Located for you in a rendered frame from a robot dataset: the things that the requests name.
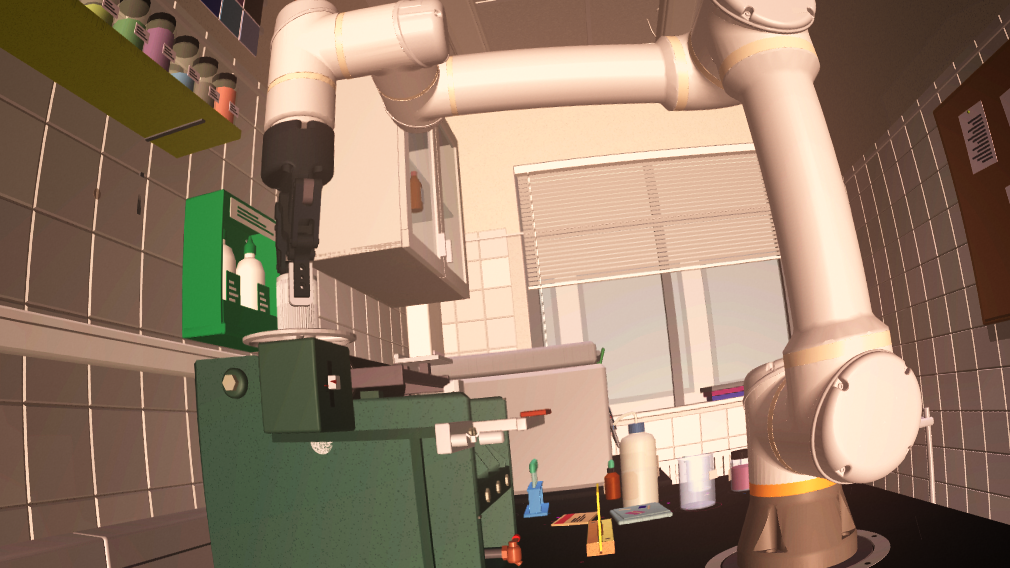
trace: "black countertop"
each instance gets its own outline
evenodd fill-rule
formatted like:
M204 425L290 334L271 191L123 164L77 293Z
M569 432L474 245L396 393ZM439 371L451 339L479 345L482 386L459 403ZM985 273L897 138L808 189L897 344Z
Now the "black countertop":
M549 491L550 480L541 481ZM595 511L594 488L544 493L549 514L533 518L523 518L528 498L517 495L516 527L523 568L703 568L712 557L736 546L750 499L747 492L731 491L727 477L716 479L715 485L715 505L681 510L679 486L661 475L660 503L674 515L624 526L613 523L616 554L599 557L586 556L586 526L550 527L563 514ZM891 551L878 566L1010 567L1010 526L872 485L845 485L843 491L856 529L890 541ZM621 506L620 499L604 499L601 480L603 517L611 518L609 511ZM488 566L505 564L489 561Z

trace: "ceiling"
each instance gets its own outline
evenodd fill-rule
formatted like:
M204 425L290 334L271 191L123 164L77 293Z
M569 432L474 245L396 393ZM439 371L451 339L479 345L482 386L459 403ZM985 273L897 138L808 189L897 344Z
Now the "ceiling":
M389 0L330 0L341 11ZM453 55L561 45L646 43L690 30L708 0L441 0ZM289 0L265 10L265 31ZM901 117L944 58L967 49L1008 0L834 0L810 35L815 81L842 171Z

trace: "glass cabinet door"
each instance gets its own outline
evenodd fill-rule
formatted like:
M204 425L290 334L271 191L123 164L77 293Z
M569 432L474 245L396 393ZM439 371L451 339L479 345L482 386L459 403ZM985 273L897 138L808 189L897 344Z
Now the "glass cabinet door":
M432 254L437 254L438 216L435 211L436 182L430 132L406 132L406 134L410 231Z
M467 259L464 243L463 216L460 212L460 163L456 137L444 123L435 128L438 141L438 174L442 199L442 232L445 235L446 272L452 272L467 282Z

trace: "eyewash station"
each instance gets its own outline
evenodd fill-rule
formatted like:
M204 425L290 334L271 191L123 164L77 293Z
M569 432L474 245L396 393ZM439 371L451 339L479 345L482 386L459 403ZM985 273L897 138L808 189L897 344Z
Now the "eyewash station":
M887 325L871 311L852 218L838 213L848 204L813 87L819 64L807 29L814 17L812 0L711 0L690 33L654 43L448 57L437 0L343 13L324 0L287 5L272 40L262 168L265 183L279 191L278 329L244 339L259 349L256 357L197 363L215 566L622 562L622 554L633 559L646 546L635 535L649 526L674 518L690 526L683 513L700 519L719 510L720 500L729 510L727 499L746 514L729 537L736 546L709 554L712 568L883 558L886 538L857 531L841 487L898 466L923 425L921 395L915 375L892 353ZM660 103L678 112L743 106L793 333L782 359L746 377L747 448L732 457L731 490L714 482L711 455L688 456L679 499L671 500L673 489L661 487L655 440L645 432L648 417L611 420L605 367L593 361L591 344L557 348L587 351L576 367L571 358L525 364L514 362L526 355L490 354L482 372L401 360L392 379L380 380L368 376L380 371L354 368L351 334L316 326L313 267L350 285L354 278L383 280L391 306L466 293L426 294L427 281L396 277L398 266L423 256L409 250L418 239L409 230L405 248L369 262L330 254L367 232L343 207L370 191L348 180L365 179L361 172L375 165L347 159L351 147L368 147L370 133L355 129L358 108L341 93L358 92L368 77L396 125L401 156L418 136L429 147L449 139L443 119L452 115L590 104ZM358 87L344 90L344 81ZM405 204L421 194L408 170L394 172L402 182L390 201L397 219L401 211L409 216ZM436 284L452 280L445 252L460 246L438 234L445 264ZM538 373L556 381L578 376L582 387L540 388ZM509 374L515 379L506 388ZM547 392L554 390L579 410L556 404ZM620 456L611 456L612 427L629 421ZM516 480L527 464L528 483ZM544 473L548 467L557 473ZM552 488L595 490L595 510L577 508L589 506L587 494L583 504L565 491L549 494ZM586 529L571 536L577 530L564 528L571 525ZM540 542L550 541L550 554L562 557L527 547L541 528L553 533ZM585 549L564 548L565 539Z

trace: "yellow shelf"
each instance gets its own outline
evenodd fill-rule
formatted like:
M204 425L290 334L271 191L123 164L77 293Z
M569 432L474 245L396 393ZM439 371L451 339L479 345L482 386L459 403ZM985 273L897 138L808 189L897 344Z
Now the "yellow shelf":
M176 158L241 136L79 0L4 2L0 48L144 138L203 119L154 140Z

